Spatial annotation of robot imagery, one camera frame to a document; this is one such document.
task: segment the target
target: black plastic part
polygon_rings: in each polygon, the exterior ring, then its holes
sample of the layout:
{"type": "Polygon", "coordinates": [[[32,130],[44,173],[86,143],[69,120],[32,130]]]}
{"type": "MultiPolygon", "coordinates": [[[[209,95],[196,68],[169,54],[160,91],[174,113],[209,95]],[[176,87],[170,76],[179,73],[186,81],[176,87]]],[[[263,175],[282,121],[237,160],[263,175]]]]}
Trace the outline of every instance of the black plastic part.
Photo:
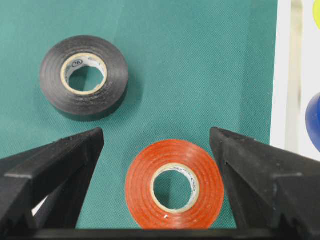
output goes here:
{"type": "Polygon", "coordinates": [[[238,229],[73,229],[103,144],[96,128],[0,160],[0,238],[320,239],[320,163],[219,128],[210,145],[238,229]]]}
{"type": "Polygon", "coordinates": [[[92,121],[108,116],[120,106],[128,83],[128,65],[110,42],[95,36],[74,36],[59,42],[46,54],[39,80],[44,95],[60,113],[73,120],[92,121]],[[96,55],[107,67],[106,83],[97,92],[79,95],[62,83],[63,64],[79,53],[96,55]]]}
{"type": "Polygon", "coordinates": [[[0,236],[19,229],[74,228],[104,146],[96,128],[0,160],[0,236]],[[33,217],[31,210],[48,195],[33,217]]]}
{"type": "Polygon", "coordinates": [[[239,229],[298,229],[320,239],[320,162],[224,129],[210,145],[239,229]]]}
{"type": "Polygon", "coordinates": [[[297,236],[272,229],[208,229],[208,230],[142,230],[142,229],[43,229],[17,233],[8,240],[111,240],[111,239],[171,239],[171,240],[297,240],[297,236]]]}

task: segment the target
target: tape roll hole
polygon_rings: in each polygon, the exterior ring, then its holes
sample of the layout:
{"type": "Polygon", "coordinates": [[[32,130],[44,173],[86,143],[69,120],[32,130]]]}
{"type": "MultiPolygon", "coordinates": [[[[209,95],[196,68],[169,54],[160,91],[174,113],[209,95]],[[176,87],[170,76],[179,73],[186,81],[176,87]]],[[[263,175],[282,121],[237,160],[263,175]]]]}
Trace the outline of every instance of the tape roll hole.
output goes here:
{"type": "Polygon", "coordinates": [[[150,190],[153,201],[159,208],[168,213],[183,213],[196,203],[199,182],[187,166],[169,163],[154,173],[150,190]]]}
{"type": "Polygon", "coordinates": [[[69,57],[61,68],[61,81],[70,92],[90,95],[107,82],[107,66],[91,53],[78,53],[69,57]]]}

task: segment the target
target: tape roll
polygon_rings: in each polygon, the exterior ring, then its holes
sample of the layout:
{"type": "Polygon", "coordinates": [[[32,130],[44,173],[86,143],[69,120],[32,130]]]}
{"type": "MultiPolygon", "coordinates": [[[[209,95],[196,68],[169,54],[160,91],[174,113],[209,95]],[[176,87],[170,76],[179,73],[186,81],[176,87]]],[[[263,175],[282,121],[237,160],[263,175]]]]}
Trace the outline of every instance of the tape roll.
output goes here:
{"type": "Polygon", "coordinates": [[[51,104],[76,120],[95,120],[114,112],[128,83],[128,66],[110,42],[95,36],[74,36],[55,45],[40,69],[40,87],[51,104]],[[72,73],[82,67],[97,68],[102,82],[90,91],[69,86],[72,73]]]}
{"type": "Polygon", "coordinates": [[[125,198],[143,229],[207,229],[222,208],[224,185],[206,151],[188,141],[168,139],[148,146],[134,159],[126,176],[125,198]],[[157,176],[172,170],[190,181],[190,199],[180,209],[166,208],[154,193],[157,176]]]}

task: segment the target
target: red electrical tape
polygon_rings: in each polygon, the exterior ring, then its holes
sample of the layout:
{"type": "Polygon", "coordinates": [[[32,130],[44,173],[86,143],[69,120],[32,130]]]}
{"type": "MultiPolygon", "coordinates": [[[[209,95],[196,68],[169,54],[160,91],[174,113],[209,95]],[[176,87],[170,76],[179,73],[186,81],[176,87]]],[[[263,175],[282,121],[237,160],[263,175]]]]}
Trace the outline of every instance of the red electrical tape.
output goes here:
{"type": "Polygon", "coordinates": [[[210,155],[184,140],[168,139],[142,150],[126,176],[125,198],[135,221],[143,229],[207,229],[218,217],[224,185],[210,155]],[[191,197],[180,209],[161,205],[154,194],[154,181],[165,171],[184,174],[191,197]]]}

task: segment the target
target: black electrical tape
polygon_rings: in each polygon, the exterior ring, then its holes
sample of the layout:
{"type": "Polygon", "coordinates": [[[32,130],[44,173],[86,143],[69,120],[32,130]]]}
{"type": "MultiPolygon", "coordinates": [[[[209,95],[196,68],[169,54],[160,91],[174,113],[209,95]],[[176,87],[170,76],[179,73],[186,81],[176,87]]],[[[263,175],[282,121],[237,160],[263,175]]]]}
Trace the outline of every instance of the black electrical tape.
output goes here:
{"type": "Polygon", "coordinates": [[[39,78],[44,95],[59,112],[71,119],[90,121],[120,106],[127,90],[128,65],[110,42],[95,36],[74,36],[46,54],[39,78]],[[91,91],[72,89],[70,76],[85,66],[99,69],[102,83],[91,91]]]}

